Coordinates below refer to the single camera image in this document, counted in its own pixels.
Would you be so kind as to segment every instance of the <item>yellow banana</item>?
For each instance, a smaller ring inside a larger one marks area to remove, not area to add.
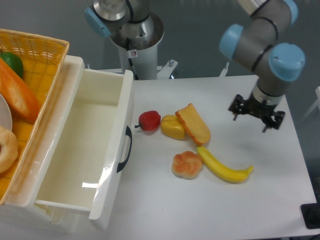
[[[204,146],[200,146],[196,150],[199,156],[202,158],[204,165],[206,165],[219,178],[227,182],[241,183],[245,181],[249,177],[250,173],[254,170],[252,165],[242,170],[231,169],[219,162],[215,156],[213,156],[212,153]]]

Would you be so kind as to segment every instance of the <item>yellow basket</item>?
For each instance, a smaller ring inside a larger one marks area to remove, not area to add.
[[[41,109],[35,123],[23,122],[11,110],[12,131],[18,139],[18,158],[0,173],[0,205],[4,204],[33,142],[41,117],[57,81],[69,42],[42,35],[0,29],[0,50],[18,55],[23,62],[23,80],[35,94]]]

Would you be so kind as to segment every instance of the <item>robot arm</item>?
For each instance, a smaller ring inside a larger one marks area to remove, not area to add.
[[[150,0],[94,0],[85,10],[93,30],[118,47],[122,71],[132,70],[136,80],[157,79],[164,26],[149,8]]]
[[[272,44],[298,17],[298,8],[292,0],[238,0],[250,14],[251,24],[243,28],[230,26],[220,40],[219,49],[251,70],[259,78],[250,97],[237,95],[229,107],[234,120],[249,114],[260,118],[266,129],[278,129],[285,116],[274,109],[295,81],[305,65],[302,50],[292,44]]]
[[[109,37],[126,23],[141,23],[149,17],[149,0],[94,0],[85,18],[101,37]]]

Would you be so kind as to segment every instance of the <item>white table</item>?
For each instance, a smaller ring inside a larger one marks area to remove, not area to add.
[[[305,227],[300,205],[315,203],[306,164],[285,98],[278,110],[286,116],[279,130],[228,107],[236,94],[247,98],[256,76],[136,81],[131,124],[132,151],[124,168],[108,228],[99,232],[84,219],[65,235],[11,223],[0,223],[2,239],[34,240],[242,240],[320,233]],[[139,115],[161,116],[193,103],[211,130],[206,146],[232,168],[252,164],[242,184],[217,178],[205,166],[194,180],[171,172],[173,156],[196,151],[190,138],[171,139],[158,129],[146,134],[134,128]]]

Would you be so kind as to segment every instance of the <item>black handle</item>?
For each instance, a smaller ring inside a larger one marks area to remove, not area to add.
[[[129,152],[128,152],[128,155],[126,156],[125,160],[123,162],[118,163],[118,167],[116,168],[117,173],[119,173],[120,171],[122,171],[122,169],[124,169],[124,167],[126,166],[128,160],[129,160],[129,157],[130,157],[131,147],[132,147],[132,132],[131,132],[131,129],[129,126],[126,126],[125,135],[130,138]]]

